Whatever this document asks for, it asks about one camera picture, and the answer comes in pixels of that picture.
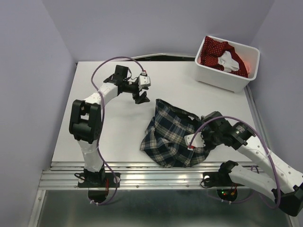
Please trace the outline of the navy plaid pleated skirt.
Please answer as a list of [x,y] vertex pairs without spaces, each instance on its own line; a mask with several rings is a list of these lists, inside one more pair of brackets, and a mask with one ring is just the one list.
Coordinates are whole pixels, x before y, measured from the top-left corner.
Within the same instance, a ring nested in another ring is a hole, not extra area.
[[203,118],[156,99],[155,114],[143,138],[140,150],[162,167],[192,167],[203,162],[215,146],[188,150],[184,137],[193,134]]

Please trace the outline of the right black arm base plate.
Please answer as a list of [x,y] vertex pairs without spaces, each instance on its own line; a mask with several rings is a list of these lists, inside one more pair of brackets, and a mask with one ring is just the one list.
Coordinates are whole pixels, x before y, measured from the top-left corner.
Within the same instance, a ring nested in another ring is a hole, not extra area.
[[228,170],[225,169],[204,172],[200,186],[203,189],[216,188],[217,197],[214,198],[219,199],[221,202],[239,203],[236,200],[238,197],[238,186],[241,186],[241,184],[234,183],[228,173]]

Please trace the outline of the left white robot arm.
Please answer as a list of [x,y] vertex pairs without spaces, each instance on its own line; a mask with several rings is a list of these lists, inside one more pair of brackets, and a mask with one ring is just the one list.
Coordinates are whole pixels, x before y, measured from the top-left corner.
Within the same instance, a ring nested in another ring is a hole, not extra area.
[[84,100],[73,101],[69,132],[77,140],[84,158],[83,172],[75,174],[80,188],[109,185],[109,175],[105,173],[104,161],[98,151],[105,105],[121,93],[131,94],[136,104],[147,103],[146,91],[150,85],[146,70],[132,78],[128,67],[116,65],[115,72],[103,81],[95,93]]

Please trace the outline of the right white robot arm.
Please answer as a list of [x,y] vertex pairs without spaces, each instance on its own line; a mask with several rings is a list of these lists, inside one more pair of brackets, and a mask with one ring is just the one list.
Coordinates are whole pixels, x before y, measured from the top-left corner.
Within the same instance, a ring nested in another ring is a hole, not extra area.
[[295,170],[265,144],[256,130],[238,120],[231,125],[227,116],[215,111],[204,118],[196,139],[207,149],[225,145],[249,158],[266,176],[247,170],[235,161],[225,161],[206,179],[207,187],[244,185],[271,199],[289,216],[303,208],[303,174]]

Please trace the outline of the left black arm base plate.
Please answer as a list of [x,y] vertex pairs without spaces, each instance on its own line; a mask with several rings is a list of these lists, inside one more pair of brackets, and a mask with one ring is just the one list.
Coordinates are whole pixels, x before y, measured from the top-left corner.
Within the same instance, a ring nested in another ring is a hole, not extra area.
[[88,189],[90,204],[97,206],[108,205],[114,199],[120,187],[120,173],[75,173],[78,179],[78,188]]

